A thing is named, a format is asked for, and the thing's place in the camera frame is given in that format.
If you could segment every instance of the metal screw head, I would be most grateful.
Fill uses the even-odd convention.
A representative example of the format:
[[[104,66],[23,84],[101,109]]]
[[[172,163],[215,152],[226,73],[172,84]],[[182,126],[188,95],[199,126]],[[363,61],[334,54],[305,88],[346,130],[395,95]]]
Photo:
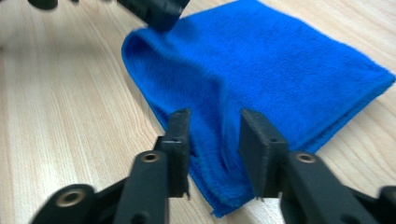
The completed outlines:
[[[84,200],[85,196],[86,193],[82,189],[70,189],[58,197],[56,205],[59,207],[73,206]]]
[[[315,161],[317,161],[317,159],[315,159],[315,157],[313,157],[310,154],[307,153],[299,153],[296,155],[296,159],[305,163],[314,163]]]

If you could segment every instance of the towel fold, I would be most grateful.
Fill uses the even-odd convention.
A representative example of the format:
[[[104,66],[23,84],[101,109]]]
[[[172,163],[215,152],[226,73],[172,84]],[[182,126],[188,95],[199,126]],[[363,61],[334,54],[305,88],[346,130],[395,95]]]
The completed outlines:
[[[395,77],[353,48],[256,1],[180,20],[168,33],[140,29],[125,66],[166,129],[191,109],[191,176],[214,215],[253,198],[237,153],[240,112],[264,114],[290,150],[316,152]]]

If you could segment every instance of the folded towel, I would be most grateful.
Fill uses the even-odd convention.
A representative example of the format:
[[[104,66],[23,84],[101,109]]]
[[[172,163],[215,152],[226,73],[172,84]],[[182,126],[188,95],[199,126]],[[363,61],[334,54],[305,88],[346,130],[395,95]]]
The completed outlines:
[[[264,114],[290,143],[315,152],[395,77],[353,48],[256,1],[132,32],[122,58],[155,116],[191,109],[191,176],[214,215],[253,198],[237,153],[240,112]]]

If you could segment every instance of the black plastic part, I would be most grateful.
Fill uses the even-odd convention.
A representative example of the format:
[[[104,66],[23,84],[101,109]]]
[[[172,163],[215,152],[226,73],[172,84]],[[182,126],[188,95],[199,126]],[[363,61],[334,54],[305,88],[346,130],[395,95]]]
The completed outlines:
[[[33,219],[33,224],[93,223],[95,195],[88,185],[70,185],[54,193]]]
[[[96,193],[97,203],[95,212],[97,214],[96,223],[109,224],[112,223],[114,215],[117,211],[117,205],[122,194],[125,179],[116,184]]]
[[[256,197],[277,198],[279,164],[288,153],[288,142],[261,113],[242,110],[239,154]]]
[[[190,164],[190,115],[189,109],[182,109],[171,114],[165,136],[159,138],[160,150],[168,156],[169,197],[181,198],[189,193],[189,164]]]
[[[113,223],[169,222],[167,165],[167,156],[161,151],[142,152],[135,158]]]
[[[380,223],[396,223],[396,186],[381,189],[378,199],[349,189],[361,205]]]
[[[169,31],[178,21],[188,1],[171,0],[117,0],[153,29]]]
[[[58,6],[58,0],[28,0],[29,3],[42,10],[52,10]]]
[[[286,200],[285,197],[280,199],[280,209],[282,211],[283,219],[287,224],[305,224],[306,216],[303,208],[298,204],[298,201]]]
[[[292,190],[284,190],[282,200],[303,208],[300,223],[377,223],[319,157],[294,151],[284,168]],[[283,214],[290,212],[286,207]]]

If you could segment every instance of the wood grain surface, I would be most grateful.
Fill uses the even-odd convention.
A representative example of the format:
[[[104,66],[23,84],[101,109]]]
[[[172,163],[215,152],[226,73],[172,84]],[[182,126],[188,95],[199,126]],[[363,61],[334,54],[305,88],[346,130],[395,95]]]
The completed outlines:
[[[225,2],[191,0],[183,16]],[[263,2],[396,73],[395,1]],[[143,25],[115,2],[60,1],[42,12],[1,1],[0,223],[28,223],[69,184],[106,188],[163,134],[120,56],[124,37]],[[344,184],[372,196],[396,185],[395,101],[392,87],[318,153]],[[171,223],[283,223],[278,200],[216,219],[192,181],[191,191],[190,201],[171,200]]]

